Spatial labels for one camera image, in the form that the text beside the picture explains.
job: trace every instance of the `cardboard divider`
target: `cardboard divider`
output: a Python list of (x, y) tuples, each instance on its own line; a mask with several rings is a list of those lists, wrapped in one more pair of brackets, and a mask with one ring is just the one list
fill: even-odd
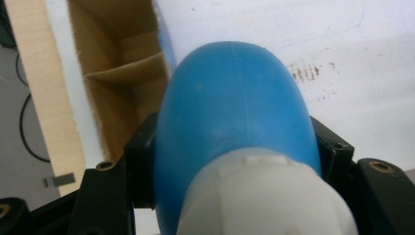
[(167, 86), (151, 0), (71, 0), (85, 86), (104, 152), (116, 161)]

